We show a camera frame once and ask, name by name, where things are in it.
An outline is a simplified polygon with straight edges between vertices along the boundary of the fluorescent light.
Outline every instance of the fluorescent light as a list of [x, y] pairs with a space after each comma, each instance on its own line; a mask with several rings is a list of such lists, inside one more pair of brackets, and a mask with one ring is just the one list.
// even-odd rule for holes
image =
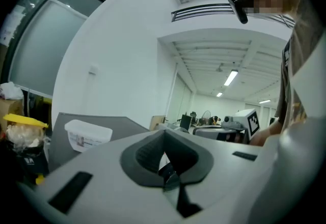
[[228, 77], [228, 79], [225, 81], [224, 85], [225, 86], [228, 86], [232, 82], [232, 80], [235, 78], [235, 76], [237, 74], [238, 74], [238, 71], [232, 70], [231, 73], [230, 73], [230, 75], [229, 75], [229, 77]]
[[259, 103], [260, 103], [260, 104], [263, 104], [263, 103], [268, 103], [268, 102], [270, 102], [270, 100], [261, 101], [261, 102], [259, 102]]

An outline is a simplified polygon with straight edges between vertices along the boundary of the plastic bag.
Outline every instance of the plastic bag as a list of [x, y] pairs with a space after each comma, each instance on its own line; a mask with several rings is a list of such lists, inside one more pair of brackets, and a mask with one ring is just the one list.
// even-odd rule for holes
[[14, 144], [13, 150], [19, 153], [25, 148], [42, 145], [44, 131], [39, 126], [25, 124], [8, 125], [7, 137]]
[[0, 96], [4, 99], [11, 100], [18, 100], [24, 98], [22, 90], [19, 87], [15, 86], [12, 82], [1, 84]]

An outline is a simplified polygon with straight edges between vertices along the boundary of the white ceiling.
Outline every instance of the white ceiling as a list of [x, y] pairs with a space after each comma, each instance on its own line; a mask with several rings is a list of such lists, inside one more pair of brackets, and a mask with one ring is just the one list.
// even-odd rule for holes
[[[189, 40], [175, 41], [174, 47], [186, 65], [199, 94], [250, 103], [271, 99], [276, 106], [280, 91], [282, 50], [286, 42], [270, 37], [261, 41], [261, 34], [252, 32], [241, 40], [207, 36], [198, 33]], [[239, 71], [232, 83], [224, 83], [232, 69]]]

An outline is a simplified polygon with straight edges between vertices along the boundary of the white plastic container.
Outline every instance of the white plastic container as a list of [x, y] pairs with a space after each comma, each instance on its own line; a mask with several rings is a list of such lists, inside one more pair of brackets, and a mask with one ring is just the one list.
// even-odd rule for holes
[[89, 148], [107, 143], [111, 140], [112, 129], [72, 120], [65, 124], [70, 145], [75, 151], [84, 152]]

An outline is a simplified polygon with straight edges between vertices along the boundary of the trash bin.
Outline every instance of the trash bin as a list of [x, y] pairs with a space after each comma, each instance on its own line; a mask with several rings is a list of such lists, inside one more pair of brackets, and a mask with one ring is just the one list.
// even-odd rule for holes
[[49, 174], [48, 163], [43, 149], [44, 143], [37, 147], [26, 147], [22, 151], [16, 151], [11, 141], [6, 140], [6, 143], [7, 149], [15, 154], [25, 177], [32, 184], [35, 184], [39, 175], [46, 176]]

